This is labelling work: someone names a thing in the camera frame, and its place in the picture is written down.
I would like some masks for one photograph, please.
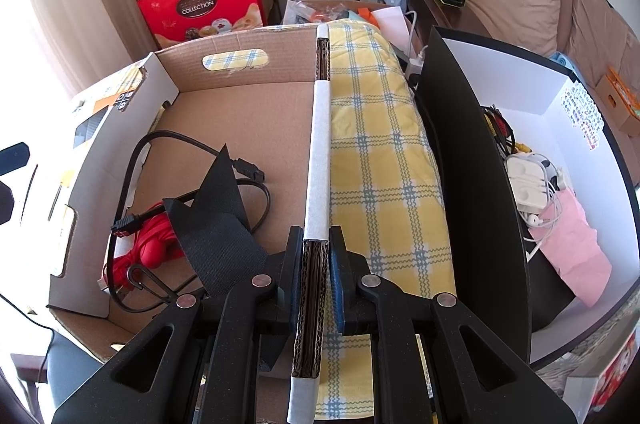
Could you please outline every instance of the sticker label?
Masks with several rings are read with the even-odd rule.
[[[589,149],[596,149],[600,144],[604,121],[582,83],[576,81],[572,86],[567,87],[562,95],[561,103],[574,127],[582,131]]]

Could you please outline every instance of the metal screw head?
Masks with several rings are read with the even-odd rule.
[[[255,287],[268,287],[271,285],[271,276],[268,274],[256,274],[251,280]]]
[[[178,297],[176,304],[181,309],[190,309],[191,307],[196,305],[196,301],[196,296],[194,296],[193,294],[182,294]]]
[[[362,277],[362,284],[365,287],[377,287],[380,283],[380,276],[376,276],[375,274],[367,274]]]
[[[442,294],[438,294],[436,301],[438,302],[438,305],[449,308],[455,306],[456,297],[448,292],[443,292]]]

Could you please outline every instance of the black plug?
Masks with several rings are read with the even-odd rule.
[[[238,173],[241,173],[251,180],[255,180],[260,183],[264,182],[264,172],[255,164],[246,162],[244,159],[236,159],[234,161],[234,168]]]
[[[138,215],[127,215],[111,226],[111,232],[117,237],[128,237],[142,229],[142,224]]]

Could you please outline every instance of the red strap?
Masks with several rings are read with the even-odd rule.
[[[113,283],[116,289],[126,287],[133,289],[127,279],[129,267],[141,263],[148,269],[156,269],[165,261],[183,257],[184,253],[178,244],[174,230],[166,213],[160,213],[142,224],[136,233],[131,250],[113,260]]]

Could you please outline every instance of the cardboard handle hole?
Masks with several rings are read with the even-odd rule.
[[[234,50],[209,54],[202,58],[204,68],[216,72],[220,70],[241,70],[264,67],[269,63],[269,56],[262,49]]]

